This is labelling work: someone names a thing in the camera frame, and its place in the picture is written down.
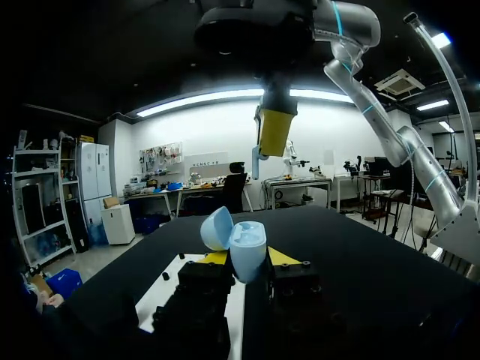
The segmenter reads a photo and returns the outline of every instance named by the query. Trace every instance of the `yellow tab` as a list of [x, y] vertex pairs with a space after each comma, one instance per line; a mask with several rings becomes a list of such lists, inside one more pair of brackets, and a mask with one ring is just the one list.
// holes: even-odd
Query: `yellow tab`
[[219, 264], [219, 265], [225, 265], [225, 262], [227, 261], [227, 254], [228, 251], [216, 251], [214, 253], [209, 253], [205, 259], [198, 260], [198, 263], [214, 263], [214, 264]]
[[284, 253], [281, 253], [280, 251], [275, 250], [273, 247], [268, 247], [268, 253], [270, 254], [270, 260], [273, 266], [278, 266], [282, 264], [289, 264], [289, 265], [301, 264], [301, 262], [299, 262], [298, 260], [295, 260], [290, 256], [287, 256]]

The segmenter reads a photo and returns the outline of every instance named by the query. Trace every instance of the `ceiling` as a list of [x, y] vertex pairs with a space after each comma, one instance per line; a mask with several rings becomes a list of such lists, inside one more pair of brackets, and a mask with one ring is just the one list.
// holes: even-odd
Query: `ceiling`
[[[470, 121], [472, 122], [473, 130], [480, 131], [480, 112], [471, 112]], [[461, 132], [464, 130], [464, 126], [462, 125], [459, 115], [431, 118], [418, 123], [417, 126], [421, 129], [430, 131], [432, 134], [447, 134], [445, 128], [443, 128], [439, 122], [446, 122], [447, 124], [450, 124], [450, 127], [455, 130], [455, 132]]]
[[[474, 58], [468, 46], [472, 43], [451, 20], [447, 21], [456, 17], [452, 13], [455, 9], [432, 12], [437, 9], [432, 6], [436, 2], [419, 0], [351, 2], [375, 11], [382, 26], [382, 42], [364, 55], [364, 68], [356, 78], [374, 90], [375, 83], [403, 68], [427, 86], [419, 96], [404, 101], [379, 97], [386, 107], [408, 112], [414, 122], [458, 113], [440, 66], [402, 22], [410, 11], [417, 11], [433, 35], [448, 30], [453, 44], [443, 52], [460, 79], [470, 111], [480, 109], [480, 91], [476, 88], [480, 76], [470, 61]], [[6, 30], [16, 29], [7, 43], [11, 65], [5, 80], [12, 106], [34, 104], [105, 121], [113, 113], [130, 113], [184, 93], [257, 84], [253, 74], [234, 58], [205, 53], [194, 43], [194, 29], [203, 11], [238, 3], [22, 2], [21, 8], [10, 12], [15, 26]], [[468, 17], [468, 11], [461, 16]], [[323, 65], [331, 58], [329, 45], [316, 43], [300, 61], [294, 84], [339, 92], [323, 74]], [[416, 110], [419, 105], [443, 98], [450, 100], [449, 106]]]

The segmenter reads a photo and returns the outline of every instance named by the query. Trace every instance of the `white cabinet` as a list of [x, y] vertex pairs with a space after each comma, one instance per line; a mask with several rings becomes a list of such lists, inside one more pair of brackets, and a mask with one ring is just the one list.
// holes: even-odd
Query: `white cabinet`
[[97, 144], [96, 154], [98, 196], [106, 197], [112, 193], [110, 185], [109, 146]]
[[82, 142], [80, 169], [83, 201], [98, 197], [97, 186], [97, 144]]
[[134, 225], [128, 204], [102, 210], [102, 219], [110, 245], [129, 244], [134, 239]]

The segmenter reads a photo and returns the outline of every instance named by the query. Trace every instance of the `floor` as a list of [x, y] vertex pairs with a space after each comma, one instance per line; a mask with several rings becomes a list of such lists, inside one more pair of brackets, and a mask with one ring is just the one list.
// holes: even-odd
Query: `floor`
[[69, 268], [79, 272], [82, 282], [85, 283], [101, 269], [110, 264], [125, 251], [131, 249], [142, 239], [142, 234], [136, 234], [130, 244], [93, 247], [85, 253], [78, 253], [76, 255], [69, 253], [67, 256], [64, 256], [44, 267], [43, 272], [48, 275], [55, 275], [61, 270]]
[[[350, 211], [355, 211], [358, 210], [357, 208], [350, 208], [347, 209]], [[395, 213], [395, 205], [392, 205], [391, 207], [391, 212]], [[427, 211], [427, 210], [422, 210], [420, 208], [414, 208], [413, 212], [413, 224], [415, 227], [415, 224], [424, 224], [424, 226], [429, 227], [431, 218], [433, 216], [432, 211]], [[352, 214], [346, 214], [348, 218], [355, 220], [359, 222], [360, 224], [364, 224], [366, 227], [370, 227], [374, 230], [379, 229], [380, 232], [383, 231], [383, 227], [385, 224], [385, 218], [379, 219], [376, 223], [373, 221], [367, 221], [365, 219], [362, 219], [362, 214], [360, 212], [354, 212]], [[390, 235], [392, 233], [392, 228], [393, 228], [393, 222], [394, 222], [394, 216], [389, 215], [388, 216], [388, 223], [387, 223], [387, 235]], [[422, 244], [422, 237], [419, 235], [416, 235], [415, 232], [413, 233], [413, 239], [412, 239], [412, 230], [409, 228], [408, 232], [406, 233], [405, 237], [402, 235], [404, 234], [405, 229], [407, 228], [408, 224], [410, 223], [410, 214], [408, 212], [408, 205], [403, 206], [403, 210], [400, 215], [400, 220], [398, 221], [398, 231], [395, 236], [395, 239], [397, 241], [402, 241], [404, 242], [405, 245], [410, 246], [411, 248], [416, 248], [419, 249], [420, 245]], [[427, 254], [428, 256], [431, 256], [435, 250], [437, 249], [437, 246], [430, 244], [430, 242], [427, 242], [427, 247], [424, 250], [424, 253]]]
[[[350, 208], [347, 210], [355, 211], [358, 210], [357, 208]], [[414, 212], [414, 223], [416, 221], [429, 221], [431, 220], [432, 212], [431, 211], [423, 211], [421, 209], [416, 209]], [[359, 212], [354, 212], [352, 214], [345, 215], [348, 218], [353, 219], [354, 221], [358, 221], [360, 224], [364, 224], [366, 227], [371, 227], [372, 229], [377, 230], [378, 228], [378, 221], [374, 224], [372, 221], [366, 221], [362, 219], [362, 214]], [[381, 223], [379, 226], [379, 230], [383, 230], [383, 224], [385, 223], [385, 218], [380, 219]], [[402, 234], [404, 233], [407, 224], [410, 222], [410, 214], [408, 214], [407, 206], [404, 206], [402, 214], [400, 216], [399, 224], [398, 224], [398, 232], [396, 235], [396, 239], [400, 241], [402, 238]], [[387, 227], [387, 234], [392, 232], [393, 227], [393, 216], [390, 216], [388, 219], [388, 227]], [[405, 245], [414, 248], [414, 242], [412, 240], [411, 230], [407, 233], [405, 239]], [[114, 246], [105, 246], [105, 247], [93, 247], [92, 249], [86, 251], [85, 253], [78, 253], [74, 256], [72, 253], [68, 254], [65, 257], [49, 264], [45, 268], [43, 268], [43, 272], [46, 272], [48, 275], [54, 275], [60, 272], [65, 268], [69, 268], [75, 270], [80, 273], [80, 277], [82, 281], [85, 283], [89, 279], [91, 279], [95, 274], [97, 274], [101, 269], [105, 266], [110, 264], [113, 260], [117, 257], [122, 255], [125, 251], [131, 249], [135, 244], [140, 242], [143, 239], [143, 235], [137, 234], [135, 239], [126, 245], [114, 245]], [[422, 238], [416, 234], [414, 234], [415, 239], [415, 247], [419, 248], [420, 244], [422, 243]], [[437, 249], [436, 246], [429, 244], [426, 249], [426, 253], [431, 256], [431, 254]]]

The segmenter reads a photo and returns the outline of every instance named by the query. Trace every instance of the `cardboard box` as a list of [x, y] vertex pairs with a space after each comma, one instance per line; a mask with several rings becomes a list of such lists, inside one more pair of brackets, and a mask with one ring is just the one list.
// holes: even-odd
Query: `cardboard box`
[[86, 135], [80, 135], [79, 140], [80, 140], [80, 141], [83, 141], [84, 143], [93, 143], [93, 142], [94, 142], [94, 138], [93, 138], [93, 137], [91, 137], [91, 136], [86, 136]]
[[48, 286], [48, 283], [45, 281], [45, 279], [41, 277], [41, 275], [36, 274], [34, 277], [30, 279], [30, 282], [38, 288], [38, 291], [40, 293], [44, 291], [48, 296], [53, 295], [52, 289], [50, 289], [50, 286]]
[[105, 209], [110, 209], [113, 206], [119, 205], [120, 202], [116, 197], [107, 197], [106, 199], [103, 199], [103, 204], [105, 205]]

